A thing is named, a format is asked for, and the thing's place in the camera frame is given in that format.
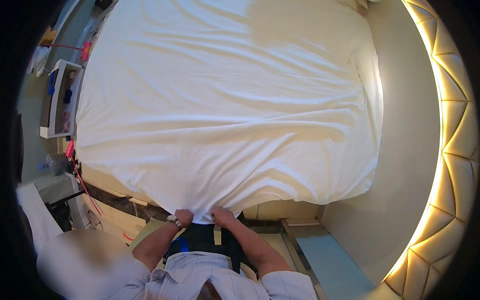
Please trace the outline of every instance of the yellow glowing light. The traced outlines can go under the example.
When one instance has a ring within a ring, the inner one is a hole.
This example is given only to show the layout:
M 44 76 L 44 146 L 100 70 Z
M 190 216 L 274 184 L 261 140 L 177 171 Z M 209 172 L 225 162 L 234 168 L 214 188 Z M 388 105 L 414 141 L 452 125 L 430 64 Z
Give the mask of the yellow glowing light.
M 433 76 L 435 78 L 435 84 L 437 86 L 438 105 L 439 105 L 439 111 L 440 111 L 440 142 L 438 146 L 437 167 L 435 169 L 435 175 L 433 177 L 433 185 L 432 185 L 432 189 L 430 190 L 430 195 L 428 197 L 427 204 L 425 205 L 425 209 L 423 210 L 423 214 L 420 218 L 420 222 L 418 223 L 417 228 L 415 229 L 415 232 L 413 233 L 413 236 L 408 242 L 405 250 L 403 250 L 402 255 L 400 255 L 397 262 L 393 265 L 392 269 L 388 272 L 388 274 L 385 276 L 385 278 L 383 278 L 382 281 L 385 281 L 387 277 L 389 277 L 392 273 L 395 273 L 399 269 L 399 267 L 403 263 L 403 259 L 405 258 L 405 255 L 407 254 L 408 249 L 413 243 L 417 242 L 418 238 L 422 235 L 423 231 L 425 230 L 425 225 L 429 221 L 430 214 L 428 213 L 428 208 L 432 200 L 438 197 L 438 191 L 440 188 L 440 179 L 442 175 L 442 145 L 443 145 L 443 120 L 444 120 L 443 114 L 447 113 L 447 111 L 442 109 L 442 98 L 440 93 L 441 90 L 442 91 L 445 90 L 444 83 L 442 82 L 442 78 L 439 74 L 439 70 L 432 57 L 432 48 L 433 48 L 434 41 L 429 40 L 429 37 L 425 32 L 425 30 L 423 29 L 423 27 L 419 26 L 419 23 L 420 23 L 418 22 L 419 18 L 414 13 L 414 11 L 410 9 L 410 7 L 405 3 L 404 0 L 402 0 L 402 3 L 403 5 L 405 5 L 408 13 L 410 14 L 413 21 L 415 22 L 415 25 L 417 26 L 417 29 L 420 33 L 423 43 L 425 44 L 425 48 L 427 49 L 428 58 L 430 59 L 430 63 L 432 65 Z

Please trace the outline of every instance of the padded headboard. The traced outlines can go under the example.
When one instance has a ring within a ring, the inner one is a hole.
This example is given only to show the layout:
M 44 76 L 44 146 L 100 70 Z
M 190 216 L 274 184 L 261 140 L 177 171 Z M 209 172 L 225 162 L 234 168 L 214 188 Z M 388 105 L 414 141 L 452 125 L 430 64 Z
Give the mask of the padded headboard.
M 402 0 L 431 58 L 442 134 L 427 206 L 405 251 L 377 287 L 390 299 L 421 299 L 440 279 L 462 239 L 479 175 L 479 128 L 460 54 L 426 0 Z

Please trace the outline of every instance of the wall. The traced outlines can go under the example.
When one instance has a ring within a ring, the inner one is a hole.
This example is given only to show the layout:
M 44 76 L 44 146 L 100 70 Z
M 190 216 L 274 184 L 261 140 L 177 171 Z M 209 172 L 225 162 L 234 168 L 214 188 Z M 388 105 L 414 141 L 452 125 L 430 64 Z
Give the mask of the wall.
M 40 114 L 47 83 L 48 76 L 45 73 L 39 78 L 34 74 L 26 75 L 18 99 L 17 110 L 22 115 L 24 135 L 22 182 L 41 176 L 43 173 L 38 170 L 38 163 L 43 162 L 48 153 L 57 152 L 57 139 L 40 137 Z
M 372 188 L 329 204 L 322 224 L 377 285 L 405 249 L 427 203 L 440 117 L 432 67 L 402 2 L 369 2 L 366 19 L 384 89 L 378 167 Z

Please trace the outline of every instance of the man's arm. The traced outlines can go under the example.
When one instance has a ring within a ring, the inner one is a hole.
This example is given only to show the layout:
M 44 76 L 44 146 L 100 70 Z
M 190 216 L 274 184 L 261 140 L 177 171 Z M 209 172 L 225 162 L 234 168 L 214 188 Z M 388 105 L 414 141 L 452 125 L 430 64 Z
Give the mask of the man's arm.
M 183 227 L 190 225 L 193 220 L 193 213 L 188 209 L 177 210 L 175 215 Z M 167 252 L 170 243 L 179 230 L 177 224 L 168 222 L 144 238 L 133 249 L 133 257 L 144 263 L 152 272 Z
M 212 216 L 215 224 L 228 229 L 239 241 L 243 252 L 257 268 L 260 278 L 275 271 L 293 271 L 277 250 L 258 233 L 243 225 L 231 211 L 217 208 L 212 211 Z

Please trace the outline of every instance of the white bed sheet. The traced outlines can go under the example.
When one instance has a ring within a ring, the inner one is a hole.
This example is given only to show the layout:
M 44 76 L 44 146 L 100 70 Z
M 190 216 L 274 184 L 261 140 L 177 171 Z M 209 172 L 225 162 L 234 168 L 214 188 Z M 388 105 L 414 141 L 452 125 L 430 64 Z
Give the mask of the white bed sheet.
M 383 118 L 367 22 L 332 0 L 120 0 L 86 67 L 77 153 L 210 223 L 366 192 Z

